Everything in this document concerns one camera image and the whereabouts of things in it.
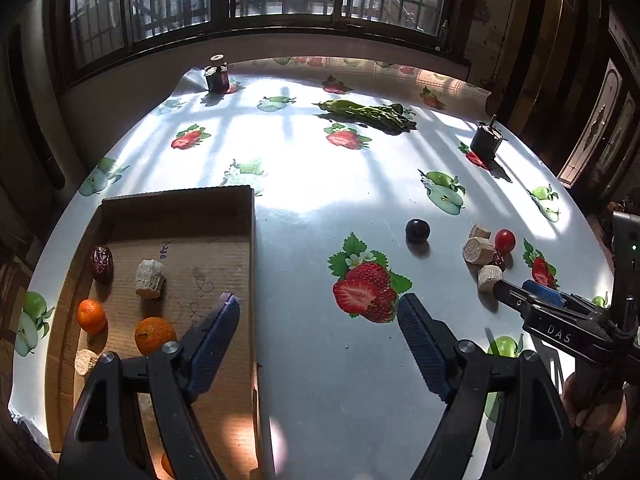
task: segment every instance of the green beans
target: green beans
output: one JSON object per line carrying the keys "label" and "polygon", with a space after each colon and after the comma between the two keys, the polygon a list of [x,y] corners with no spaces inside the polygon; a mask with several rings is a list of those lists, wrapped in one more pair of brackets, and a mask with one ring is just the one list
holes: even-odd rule
{"label": "green beans", "polygon": [[370,126],[392,135],[415,130],[415,121],[406,117],[410,110],[399,103],[393,103],[389,106],[365,106],[346,99],[335,99],[316,104],[321,110],[351,121],[370,124]]}

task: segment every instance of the window frame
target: window frame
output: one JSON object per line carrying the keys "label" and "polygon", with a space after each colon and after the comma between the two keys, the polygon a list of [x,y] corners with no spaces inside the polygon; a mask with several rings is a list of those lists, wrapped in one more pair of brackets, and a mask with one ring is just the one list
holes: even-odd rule
{"label": "window frame", "polygon": [[[444,20],[449,20],[449,24],[451,24],[452,14],[460,12],[460,9],[453,8],[453,1],[442,1],[439,21],[441,24]],[[101,72],[174,46],[225,36],[274,32],[331,34],[381,41],[468,64],[468,61],[462,59],[462,56],[436,49],[441,46],[439,34],[433,36],[400,25],[343,16],[344,0],[334,0],[334,2],[342,2],[342,4],[334,5],[331,14],[262,14],[236,17],[236,0],[210,0],[210,21],[133,41],[130,0],[120,0],[123,47],[92,60],[82,67],[77,67],[71,41],[70,1],[48,0],[45,19],[48,21],[50,30],[50,67],[54,73],[54,86],[58,93],[62,93]],[[455,33],[456,31],[450,27],[448,43],[450,43],[450,37]]]}

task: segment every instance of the dried root slice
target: dried root slice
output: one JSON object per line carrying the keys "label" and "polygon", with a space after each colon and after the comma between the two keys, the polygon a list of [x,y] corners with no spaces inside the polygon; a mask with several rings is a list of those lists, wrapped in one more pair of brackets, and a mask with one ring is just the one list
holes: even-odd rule
{"label": "dried root slice", "polygon": [[78,374],[84,377],[88,375],[91,370],[94,369],[95,364],[98,362],[98,354],[91,352],[91,350],[82,349],[76,353],[76,360],[74,362],[74,368]]}
{"label": "dried root slice", "polygon": [[486,238],[469,238],[462,249],[462,257],[470,264],[486,265],[494,259],[494,246]]}
{"label": "dried root slice", "polygon": [[164,283],[164,268],[155,260],[142,260],[136,271],[136,294],[145,300],[160,297]]}
{"label": "dried root slice", "polygon": [[482,227],[481,225],[474,224],[469,233],[469,238],[486,238],[487,240],[491,236],[489,229]]}
{"label": "dried root slice", "polygon": [[478,271],[478,290],[480,292],[492,292],[494,285],[502,279],[500,267],[485,265]]}

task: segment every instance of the dark container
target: dark container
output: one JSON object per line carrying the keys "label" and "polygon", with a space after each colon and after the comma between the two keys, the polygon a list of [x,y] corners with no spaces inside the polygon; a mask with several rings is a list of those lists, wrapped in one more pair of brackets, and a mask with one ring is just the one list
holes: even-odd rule
{"label": "dark container", "polygon": [[229,90],[229,76],[226,70],[226,61],[222,54],[216,54],[211,58],[211,65],[204,69],[210,94],[226,94]]}

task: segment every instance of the red date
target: red date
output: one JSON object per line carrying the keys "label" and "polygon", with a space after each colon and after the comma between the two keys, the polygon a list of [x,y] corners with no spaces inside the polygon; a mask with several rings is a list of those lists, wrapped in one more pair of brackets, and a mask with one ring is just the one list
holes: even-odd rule
{"label": "red date", "polygon": [[96,282],[108,285],[113,281],[113,256],[107,246],[96,246],[89,263]]}

